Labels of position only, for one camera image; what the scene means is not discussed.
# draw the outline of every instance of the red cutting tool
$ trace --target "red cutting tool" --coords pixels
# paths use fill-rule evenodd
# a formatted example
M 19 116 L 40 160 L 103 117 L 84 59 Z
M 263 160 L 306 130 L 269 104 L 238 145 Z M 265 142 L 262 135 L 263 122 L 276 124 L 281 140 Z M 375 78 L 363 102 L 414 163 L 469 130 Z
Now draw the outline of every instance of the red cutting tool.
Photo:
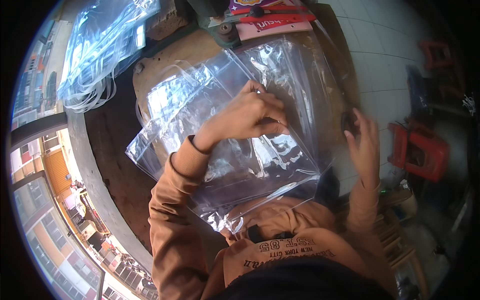
M 305 17 L 308 22 L 315 21 L 317 18 L 313 14 L 308 13 L 306 7 L 300 7 L 306 12 Z M 296 6 L 272 5 L 272 6 L 254 6 L 250 9 L 239 9 L 233 11 L 233 16 L 225 18 L 223 22 L 231 23 L 255 23 L 263 21 L 284 21 L 289 23 L 302 22 L 302 16 L 297 12 Z

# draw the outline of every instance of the concrete ledge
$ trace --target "concrete ledge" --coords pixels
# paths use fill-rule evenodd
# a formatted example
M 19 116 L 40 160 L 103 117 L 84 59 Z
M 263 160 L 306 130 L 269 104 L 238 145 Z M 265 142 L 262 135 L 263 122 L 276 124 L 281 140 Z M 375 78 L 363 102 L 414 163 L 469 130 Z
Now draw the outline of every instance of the concrete ledge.
M 140 243 L 125 222 L 103 183 L 88 139 L 84 114 L 74 113 L 68 109 L 67 120 L 73 154 L 95 209 L 125 250 L 147 272 L 151 272 L 153 265 L 152 255 Z

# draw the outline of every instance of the ribbed cuff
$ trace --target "ribbed cuff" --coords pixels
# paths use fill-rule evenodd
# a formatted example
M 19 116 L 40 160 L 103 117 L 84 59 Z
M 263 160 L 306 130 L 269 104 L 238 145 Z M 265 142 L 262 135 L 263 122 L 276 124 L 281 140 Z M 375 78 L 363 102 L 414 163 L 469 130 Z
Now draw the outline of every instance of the ribbed cuff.
M 170 156 L 173 169 L 187 178 L 198 178 L 205 175 L 209 154 L 202 153 L 192 144 L 194 135 L 183 141 L 177 153 Z

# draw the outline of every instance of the transparent pvc sheet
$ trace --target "transparent pvc sheet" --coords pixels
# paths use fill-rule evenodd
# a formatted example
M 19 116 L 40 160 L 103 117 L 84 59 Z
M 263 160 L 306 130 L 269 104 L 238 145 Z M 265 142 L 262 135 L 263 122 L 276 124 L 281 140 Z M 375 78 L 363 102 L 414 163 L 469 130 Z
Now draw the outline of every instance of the transparent pvc sheet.
M 290 125 L 305 143 L 320 170 L 332 162 L 331 109 L 324 76 L 313 52 L 301 43 L 304 33 L 290 34 L 262 44 L 249 43 L 235 54 L 252 76 L 286 106 Z
M 65 53 L 57 95 L 76 112 L 109 100 L 118 63 L 145 46 L 143 22 L 160 9 L 158 0 L 91 0 L 77 14 Z M 107 97 L 101 98 L 104 90 Z
M 195 134 L 250 79 L 245 67 L 229 51 L 194 67 L 193 72 L 190 69 L 187 75 L 173 75 L 153 89 L 149 110 L 155 118 L 126 151 L 156 180 L 168 154 L 177 151 L 187 136 Z M 301 139 L 292 128 L 290 132 L 221 141 L 212 153 L 203 183 L 192 196 L 192 211 L 215 230 L 226 228 L 236 233 L 243 229 L 246 213 L 286 192 L 311 199 L 320 172 Z M 238 204 L 262 197 L 252 206 L 244 205 L 237 214 L 229 214 Z

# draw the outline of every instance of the left hand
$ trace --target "left hand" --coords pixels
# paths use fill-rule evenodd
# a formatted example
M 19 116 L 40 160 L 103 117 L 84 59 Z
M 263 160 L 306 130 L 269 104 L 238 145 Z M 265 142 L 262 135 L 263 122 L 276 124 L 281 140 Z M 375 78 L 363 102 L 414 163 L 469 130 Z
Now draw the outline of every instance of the left hand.
M 218 114 L 206 121 L 193 139 L 195 147 L 209 153 L 223 139 L 247 139 L 269 133 L 290 134 L 282 101 L 249 80 L 240 93 Z M 263 118 L 277 122 L 260 123 Z

